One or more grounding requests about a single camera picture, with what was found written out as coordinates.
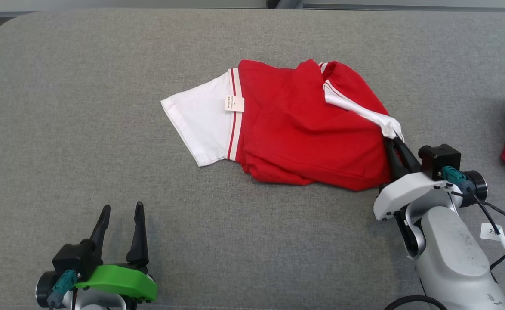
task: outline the gray fabric surface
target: gray fabric surface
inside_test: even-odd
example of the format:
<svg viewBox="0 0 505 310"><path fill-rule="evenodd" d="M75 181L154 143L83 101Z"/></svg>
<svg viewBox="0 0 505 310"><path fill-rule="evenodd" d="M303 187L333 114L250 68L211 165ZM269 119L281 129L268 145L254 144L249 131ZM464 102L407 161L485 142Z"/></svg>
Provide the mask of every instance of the gray fabric surface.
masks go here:
<svg viewBox="0 0 505 310"><path fill-rule="evenodd" d="M38 277L104 204L104 261L124 261L137 200L160 285L144 309L380 310L421 294L398 227L374 218L376 190L196 167L160 106L241 59L309 58L357 70L412 150L456 147L505 209L505 13L40 12L0 28L0 309L38 308ZM460 213L478 238L481 211ZM505 291L505 263L495 275Z"/></svg>

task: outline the red stripe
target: red stripe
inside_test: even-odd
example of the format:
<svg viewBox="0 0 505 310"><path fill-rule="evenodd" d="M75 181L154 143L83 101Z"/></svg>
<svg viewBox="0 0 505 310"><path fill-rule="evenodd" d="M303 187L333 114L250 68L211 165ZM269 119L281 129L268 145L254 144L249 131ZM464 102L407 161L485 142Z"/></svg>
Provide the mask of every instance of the red stripe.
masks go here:
<svg viewBox="0 0 505 310"><path fill-rule="evenodd" d="M236 96L235 94L235 79L233 78L233 69L231 71L231 84L233 86L233 95ZM231 145L233 144L233 134L235 133L235 118L236 118L236 112L233 112L233 125L231 127L231 137L229 138L229 148L228 148L228 159L229 159L229 154L231 153Z"/></svg>

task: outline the white fabric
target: white fabric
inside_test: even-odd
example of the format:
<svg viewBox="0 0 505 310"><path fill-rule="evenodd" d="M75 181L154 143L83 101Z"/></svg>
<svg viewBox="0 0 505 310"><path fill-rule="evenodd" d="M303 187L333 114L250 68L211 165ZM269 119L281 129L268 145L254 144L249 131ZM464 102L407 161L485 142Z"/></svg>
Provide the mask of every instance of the white fabric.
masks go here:
<svg viewBox="0 0 505 310"><path fill-rule="evenodd" d="M350 98L347 98L347 96L341 94L335 87L333 87L330 81L325 81L323 84L323 90L325 92L325 102L340 106L345 110L354 111L361 117L374 122L381 128L382 135L387 138L394 139L396 135L398 135L402 141L405 141L402 135L402 126L395 118L373 112L360 106L356 102L350 100Z"/></svg>
<svg viewBox="0 0 505 310"><path fill-rule="evenodd" d="M164 112L200 167L226 158L234 113L225 111L224 99L231 94L231 74L226 72L161 101Z"/></svg>

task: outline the white label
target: white label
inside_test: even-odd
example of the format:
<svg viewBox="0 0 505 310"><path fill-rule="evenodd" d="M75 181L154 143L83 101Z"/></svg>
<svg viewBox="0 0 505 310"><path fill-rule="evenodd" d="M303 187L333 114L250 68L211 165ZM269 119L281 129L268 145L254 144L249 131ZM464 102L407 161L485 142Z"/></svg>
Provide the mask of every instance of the white label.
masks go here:
<svg viewBox="0 0 505 310"><path fill-rule="evenodd" d="M499 233L502 234L503 237L505 237L505 234L503 233L503 228L500 225L496 226L499 229ZM498 234L495 232L495 229L493 229L492 224L490 223L482 223L482 228L480 229L480 238L501 241Z"/></svg>
<svg viewBox="0 0 505 310"><path fill-rule="evenodd" d="M227 95L224 101L226 111L245 112L245 98Z"/></svg>

